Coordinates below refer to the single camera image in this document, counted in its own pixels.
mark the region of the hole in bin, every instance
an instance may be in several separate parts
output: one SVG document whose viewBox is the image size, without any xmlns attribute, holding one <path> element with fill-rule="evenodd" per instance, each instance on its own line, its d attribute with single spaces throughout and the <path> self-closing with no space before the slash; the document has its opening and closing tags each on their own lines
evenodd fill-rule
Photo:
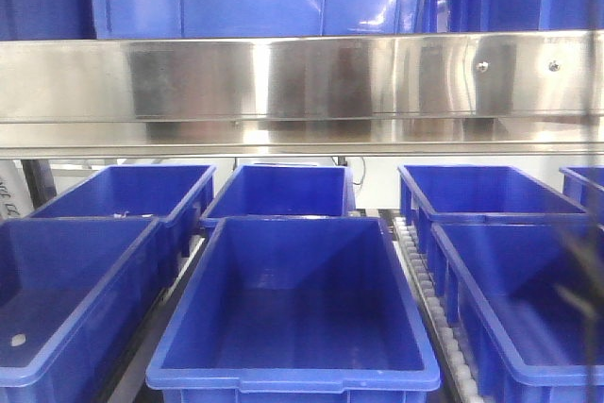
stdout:
<svg viewBox="0 0 604 403">
<path fill-rule="evenodd" d="M 25 336 L 25 334 L 13 335 L 12 339 L 10 339 L 10 346 L 16 348 L 17 346 L 25 344 L 25 342 L 27 342 L 27 337 Z"/>
</svg>

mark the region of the shelf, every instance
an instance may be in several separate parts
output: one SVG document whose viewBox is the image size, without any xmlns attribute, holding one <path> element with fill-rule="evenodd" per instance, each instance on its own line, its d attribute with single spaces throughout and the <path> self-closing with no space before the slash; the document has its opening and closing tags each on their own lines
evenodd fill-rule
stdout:
<svg viewBox="0 0 604 403">
<path fill-rule="evenodd" d="M 0 42 L 0 159 L 602 153 L 602 37 Z"/>
</svg>

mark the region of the stainless steel shelf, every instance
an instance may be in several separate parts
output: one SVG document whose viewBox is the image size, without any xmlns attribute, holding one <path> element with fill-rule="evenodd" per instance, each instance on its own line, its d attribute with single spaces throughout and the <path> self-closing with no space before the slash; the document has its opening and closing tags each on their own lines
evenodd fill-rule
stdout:
<svg viewBox="0 0 604 403">
<path fill-rule="evenodd" d="M 0 158 L 602 153 L 603 37 L 0 42 Z"/>
</svg>

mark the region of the screw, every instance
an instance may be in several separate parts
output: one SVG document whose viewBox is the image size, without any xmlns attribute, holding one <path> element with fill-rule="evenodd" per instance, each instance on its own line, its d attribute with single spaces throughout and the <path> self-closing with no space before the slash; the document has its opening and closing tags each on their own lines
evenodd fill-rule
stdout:
<svg viewBox="0 0 604 403">
<path fill-rule="evenodd" d="M 560 71 L 560 67 L 561 65 L 556 60 L 549 62 L 549 71 L 553 71 L 555 73 L 556 71 Z"/>
<path fill-rule="evenodd" d="M 477 63 L 476 69 L 480 73 L 486 73 L 487 70 L 489 69 L 489 62 L 488 61 L 482 61 L 481 63 Z"/>
</svg>

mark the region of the plastic bin rim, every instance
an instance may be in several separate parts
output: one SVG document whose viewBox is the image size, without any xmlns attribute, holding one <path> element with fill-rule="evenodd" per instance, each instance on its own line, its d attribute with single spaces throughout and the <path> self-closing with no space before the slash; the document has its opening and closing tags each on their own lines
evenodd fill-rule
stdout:
<svg viewBox="0 0 604 403">
<path fill-rule="evenodd" d="M 233 373 L 239 374 L 239 378 L 224 378 L 217 377 L 215 380 L 212 378 L 200 378 L 195 377 L 193 374 L 195 372 L 199 372 L 200 370 L 207 369 L 188 369 L 186 374 L 183 374 L 185 370 L 182 369 L 168 369 L 163 368 L 163 363 L 166 359 L 168 350 L 172 346 L 173 342 L 176 339 L 176 331 L 182 324 L 184 317 L 187 314 L 187 311 L 191 304 L 193 303 L 194 290 L 199 284 L 199 280 L 205 273 L 206 268 L 208 267 L 208 262 L 211 256 L 214 253 L 215 244 L 219 241 L 222 236 L 222 231 L 225 229 L 225 226 L 229 223 L 234 222 L 291 222 L 293 219 L 290 217 L 274 217 L 274 216 L 255 216 L 250 218 L 249 216 L 233 216 L 226 217 L 220 219 L 218 222 L 217 228 L 212 234 L 208 245 L 202 255 L 199 263 L 197 264 L 195 270 L 193 271 L 193 275 L 187 284 L 187 288 L 185 289 L 184 294 L 182 295 L 180 301 L 178 302 L 178 306 L 168 324 L 168 327 L 165 329 L 165 332 L 171 332 L 171 334 L 167 335 L 164 333 L 159 344 L 156 348 L 156 351 L 147 366 L 146 371 L 146 382 L 149 387 L 153 389 L 181 389 L 183 388 L 182 380 L 186 379 L 186 387 L 188 389 L 194 389 L 197 386 L 199 388 L 209 389 L 208 386 L 201 386 L 201 383 L 204 382 L 212 382 L 212 389 L 228 389 L 232 388 L 235 385 L 238 386 L 243 392 L 244 389 L 250 388 L 254 389 L 255 392 L 278 392 L 274 389 L 266 389 L 266 385 L 268 383 L 275 384 L 278 382 L 279 385 L 288 386 L 287 390 L 281 390 L 281 392 L 300 392 L 304 393 L 308 391 L 308 386 L 312 385 L 316 389 L 316 375 L 317 371 L 321 371 L 322 369 L 237 369 L 231 370 Z M 411 289 L 409 288 L 409 284 L 405 279 L 401 263 L 396 255 L 396 251 L 394 250 L 394 245 L 392 242 L 392 236 L 386 227 L 385 222 L 382 219 L 371 218 L 371 217 L 322 217 L 318 219 L 307 219 L 307 218 L 295 218 L 298 222 L 321 222 L 321 223 L 358 223 L 358 224 L 377 224 L 379 228 L 379 236 L 382 242 L 385 245 L 385 253 L 387 254 L 390 263 L 394 266 L 393 273 L 394 278 L 396 280 L 396 286 L 398 288 L 399 294 L 401 296 L 401 302 L 403 304 L 405 313 L 407 314 L 407 318 L 409 321 L 411 333 L 413 335 L 414 340 L 416 341 L 417 349 L 419 352 L 420 359 L 423 364 L 423 369 L 420 370 L 412 370 L 412 371 L 404 371 L 404 370 L 390 370 L 390 371 L 377 371 L 377 370 L 354 370 L 354 369 L 338 369 L 338 370 L 328 370 L 327 373 L 332 374 L 333 377 L 331 381 L 324 382 L 322 385 L 326 386 L 330 390 L 322 389 L 322 392 L 331 392 L 331 393 L 341 393 L 345 390 L 352 389 L 364 389 L 364 390 L 397 390 L 392 386 L 385 385 L 386 383 L 383 380 L 388 377 L 387 373 L 393 373 L 399 376 L 399 384 L 403 385 L 408 382 L 409 379 L 422 379 L 421 383 L 414 383 L 414 387 L 407 387 L 404 390 L 421 390 L 421 391 L 433 391 L 440 387 L 441 385 L 441 374 L 440 368 L 438 366 L 438 362 L 436 361 L 436 357 L 434 355 L 434 350 L 431 347 L 431 343 L 428 339 L 428 334 L 426 333 L 426 329 L 421 320 L 421 316 L 419 314 L 419 310 L 414 302 L 413 296 L 411 295 Z M 242 378 L 242 375 L 249 375 L 252 371 L 255 371 L 256 376 L 251 376 L 249 379 Z M 303 381 L 296 381 L 292 379 L 291 376 L 283 377 L 282 380 L 276 381 L 274 376 L 275 374 L 295 371 L 297 377 L 301 375 L 307 375 Z M 343 374 L 351 374 L 358 375 L 354 376 L 352 379 L 343 378 Z"/>
<path fill-rule="evenodd" d="M 487 330 L 489 337 L 493 340 L 495 347 L 503 359 L 508 371 L 514 379 L 528 386 L 584 386 L 585 385 L 585 366 L 584 365 L 529 365 L 527 364 L 518 349 L 513 344 L 508 332 L 501 324 L 501 321 L 493 311 L 484 293 L 478 286 L 476 280 L 461 260 L 457 248 L 448 235 L 445 228 L 447 226 L 434 224 L 432 233 L 446 254 L 449 263 L 458 276 L 467 286 L 472 297 L 472 305 L 478 312 L 480 319 Z M 464 227 L 487 227 L 484 224 L 464 225 Z M 499 225 L 506 228 L 539 228 L 543 226 L 511 226 Z M 595 367 L 596 385 L 604 384 L 604 365 Z"/>
<path fill-rule="evenodd" d="M 0 227 L 7 227 L 10 224 L 16 223 L 140 223 L 147 224 L 142 228 L 138 236 L 128 245 L 120 258 L 114 262 L 108 271 L 101 276 L 99 281 L 94 285 L 75 306 L 65 320 L 60 324 L 55 333 L 48 339 L 42 348 L 35 354 L 31 362 L 24 367 L 0 367 L 0 387 L 25 387 L 36 383 L 46 373 L 48 368 L 53 364 L 59 353 L 67 345 L 73 337 L 76 330 L 84 323 L 85 318 L 89 315 L 92 309 L 98 304 L 98 296 L 108 290 L 109 286 L 115 279 L 126 271 L 124 264 L 138 251 L 139 247 L 149 238 L 152 233 L 160 226 L 158 219 L 147 218 L 126 218 L 126 219 L 111 219 L 97 217 L 74 217 L 74 218 L 34 218 L 34 219 L 9 219 L 5 223 L 0 224 Z"/>
<path fill-rule="evenodd" d="M 158 218 L 160 219 L 162 222 L 164 222 L 165 224 L 172 224 L 173 221 L 176 218 L 176 215 L 179 213 L 180 210 L 182 210 L 182 208 L 188 203 L 189 198 L 193 195 L 193 193 L 195 193 L 197 190 L 199 190 L 199 188 L 201 188 L 202 186 L 204 186 L 205 184 L 208 183 L 208 180 L 212 177 L 212 175 L 214 174 L 214 172 L 216 171 L 216 166 L 215 165 L 204 165 L 204 164 L 119 164 L 119 165 L 108 165 L 107 167 L 99 170 L 98 172 L 94 172 L 92 175 L 90 175 L 88 178 L 84 179 L 83 181 L 80 181 L 79 183 L 77 183 L 76 185 L 74 185 L 73 187 L 71 187 L 70 189 L 68 189 L 67 191 L 65 191 L 62 195 L 67 195 L 68 193 L 72 193 L 76 190 L 78 190 L 81 186 L 87 184 L 89 181 L 95 179 L 96 177 L 98 177 L 99 175 L 101 175 L 104 172 L 110 172 L 112 169 L 120 169 L 120 168 L 165 168 L 165 167 L 189 167 L 189 168 L 200 168 L 200 169 L 205 169 L 204 173 L 202 174 L 202 176 L 195 182 L 195 184 L 192 185 L 192 187 L 187 191 L 187 193 L 180 199 L 180 201 L 178 202 L 178 204 L 165 216 L 156 216 L 153 215 L 151 217 L 153 218 Z M 43 204 L 41 207 L 37 208 L 36 210 L 34 210 L 33 212 L 31 212 L 27 217 L 31 217 L 31 216 L 35 216 L 38 212 L 41 212 L 42 210 L 47 209 L 48 207 L 52 206 L 57 200 L 59 200 L 59 197 L 55 197 L 52 200 L 49 200 L 48 202 L 46 202 L 45 204 Z M 96 219 L 100 219 L 100 218 L 110 218 L 110 216 L 94 216 Z M 142 216 L 127 216 L 130 218 L 142 218 Z"/>
<path fill-rule="evenodd" d="M 306 164 L 244 164 L 238 166 L 233 173 L 228 177 L 228 180 L 224 184 L 224 186 L 220 189 L 219 193 L 213 198 L 208 207 L 204 210 L 200 217 L 200 226 L 201 227 L 214 227 L 218 224 L 218 220 L 221 217 L 211 217 L 212 212 L 216 208 L 216 205 L 220 202 L 223 195 L 230 190 L 231 185 L 234 183 L 238 175 L 244 171 L 244 169 L 248 167 L 253 168 L 266 168 L 266 169 L 328 169 L 332 172 L 342 172 L 344 175 L 344 184 L 342 186 L 342 215 L 344 215 L 347 211 L 347 190 L 346 190 L 346 181 L 350 178 L 350 168 L 342 167 L 339 165 L 306 165 Z"/>
<path fill-rule="evenodd" d="M 413 178 L 413 176 L 411 175 L 411 173 L 409 171 L 409 169 L 412 169 L 412 168 L 428 168 L 428 167 L 432 167 L 432 168 L 456 168 L 457 167 L 457 168 L 477 168 L 477 169 L 488 167 L 490 169 L 513 170 L 514 172 L 526 177 L 527 179 L 529 179 L 529 180 L 533 181 L 534 183 L 536 183 L 537 185 L 541 186 L 544 190 L 546 190 L 550 193 L 553 193 L 554 195 L 563 199 L 567 204 L 572 205 L 575 209 L 577 209 L 578 212 L 437 211 L 436 209 L 434 209 L 434 207 L 432 207 L 432 204 L 428 201 L 428 198 L 426 197 L 424 192 L 421 190 L 421 188 L 418 186 L 418 184 L 415 182 L 415 179 Z M 548 216 L 548 217 L 579 217 L 579 218 L 583 218 L 588 215 L 585 208 L 576 200 L 573 200 L 572 198 L 568 197 L 567 195 L 565 195 L 563 193 L 559 193 L 558 191 L 553 189 L 551 186 L 545 184 L 543 181 L 540 181 L 539 179 L 537 179 L 537 178 L 527 174 L 526 172 L 518 169 L 517 167 L 513 167 L 513 166 L 470 165 L 470 164 L 448 164 L 448 165 L 405 165 L 405 164 L 403 164 L 403 165 L 398 166 L 398 172 L 400 173 L 400 175 L 403 178 L 403 180 L 405 181 L 405 183 L 407 183 L 407 185 L 409 185 L 410 188 L 412 188 L 413 194 L 418 198 L 418 203 L 426 211 L 426 215 L 428 216 L 429 220 L 431 220 L 431 221 L 436 220 L 436 221 L 447 222 L 447 220 L 445 219 L 446 216 L 456 216 L 456 217 L 463 216 L 463 217 L 467 217 L 469 220 L 472 220 L 472 218 L 475 218 L 475 219 L 513 218 L 513 217 L 521 218 L 521 217 L 530 217 L 530 216 L 537 216 L 537 215 Z"/>
<path fill-rule="evenodd" d="M 603 169 L 604 170 L 604 166 L 573 166 L 573 167 L 561 167 L 560 168 L 560 172 L 562 172 L 564 175 L 566 176 L 570 176 L 571 178 L 584 183 L 586 185 L 590 185 L 593 186 L 594 188 L 598 189 L 599 191 L 604 192 L 604 186 L 596 183 L 595 181 L 589 179 L 587 176 L 583 176 L 580 173 L 577 172 L 577 170 L 589 170 L 589 169 Z"/>
</svg>

